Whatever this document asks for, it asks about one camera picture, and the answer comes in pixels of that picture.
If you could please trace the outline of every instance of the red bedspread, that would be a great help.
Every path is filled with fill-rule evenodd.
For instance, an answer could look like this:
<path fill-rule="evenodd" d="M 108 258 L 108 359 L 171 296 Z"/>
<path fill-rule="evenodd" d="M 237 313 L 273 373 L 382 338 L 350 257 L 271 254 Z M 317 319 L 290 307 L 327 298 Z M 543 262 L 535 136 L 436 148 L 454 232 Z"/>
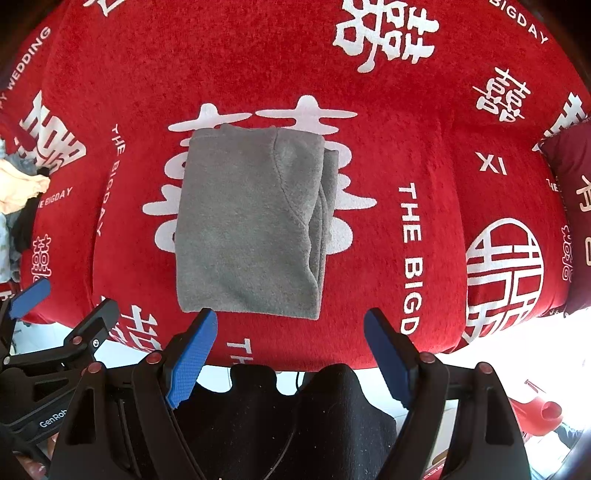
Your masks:
<path fill-rule="evenodd" d="M 565 301 L 566 220 L 532 148 L 590 97 L 517 3 L 69 0 L 18 58 L 2 108 L 55 168 L 22 265 L 53 286 L 31 320 L 73 326 L 104 296 L 127 345 L 186 328 L 187 139 L 224 122 L 324 135 L 340 190 L 320 319 L 220 313 L 209 363 L 371 367 L 370 307 L 441 352 Z"/>

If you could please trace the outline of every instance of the person's hand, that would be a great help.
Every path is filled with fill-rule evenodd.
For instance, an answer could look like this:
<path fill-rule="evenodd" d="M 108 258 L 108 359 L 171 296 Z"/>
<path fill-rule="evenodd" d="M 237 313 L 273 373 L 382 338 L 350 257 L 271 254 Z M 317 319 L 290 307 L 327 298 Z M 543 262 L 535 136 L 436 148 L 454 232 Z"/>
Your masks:
<path fill-rule="evenodd" d="M 55 434 L 47 441 L 47 456 L 50 459 L 53 457 L 53 450 L 56 448 L 57 435 Z M 17 455 L 17 459 L 33 480 L 41 480 L 47 474 L 44 465 L 22 455 Z"/>

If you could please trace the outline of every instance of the pile of clothes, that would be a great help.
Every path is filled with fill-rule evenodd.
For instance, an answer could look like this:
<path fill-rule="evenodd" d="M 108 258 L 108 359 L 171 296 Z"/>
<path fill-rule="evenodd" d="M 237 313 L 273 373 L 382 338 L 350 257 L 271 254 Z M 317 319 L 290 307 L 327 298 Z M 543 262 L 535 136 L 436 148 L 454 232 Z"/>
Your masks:
<path fill-rule="evenodd" d="M 20 281 L 21 254 L 31 246 L 39 198 L 49 188 L 49 170 L 33 158 L 7 155 L 0 140 L 0 283 Z"/>

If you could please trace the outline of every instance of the black fabric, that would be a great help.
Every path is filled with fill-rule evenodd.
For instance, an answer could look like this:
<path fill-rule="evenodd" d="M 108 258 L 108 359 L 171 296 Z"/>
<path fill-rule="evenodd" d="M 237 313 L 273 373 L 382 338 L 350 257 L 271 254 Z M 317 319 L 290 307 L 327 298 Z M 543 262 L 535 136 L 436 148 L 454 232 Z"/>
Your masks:
<path fill-rule="evenodd" d="M 197 385 L 176 410 L 206 478 L 376 478 L 396 422 L 368 403 L 348 366 L 322 369 L 292 396 L 277 391 L 269 367 L 236 365 L 230 374 L 228 392 Z"/>
<path fill-rule="evenodd" d="M 37 171 L 37 174 L 48 177 L 49 168 L 42 167 Z M 39 201 L 41 200 L 42 195 L 43 194 L 40 193 L 36 197 L 27 200 L 17 221 L 14 222 L 14 226 L 10 230 L 10 234 L 12 238 L 14 238 L 14 247 L 17 252 L 23 253 L 25 250 L 31 248 L 33 224 L 35 223 L 35 215 L 37 214 L 37 208 L 39 207 Z"/>

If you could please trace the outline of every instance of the beige clothing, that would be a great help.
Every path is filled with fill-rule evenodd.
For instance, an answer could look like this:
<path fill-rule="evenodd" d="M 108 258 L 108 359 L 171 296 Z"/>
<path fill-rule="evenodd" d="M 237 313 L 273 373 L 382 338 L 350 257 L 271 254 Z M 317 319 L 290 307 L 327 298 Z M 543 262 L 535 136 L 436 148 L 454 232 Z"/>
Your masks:
<path fill-rule="evenodd" d="M 0 212 L 7 215 L 21 210 L 29 198 L 45 193 L 49 182 L 43 175 L 31 177 L 0 159 Z"/>

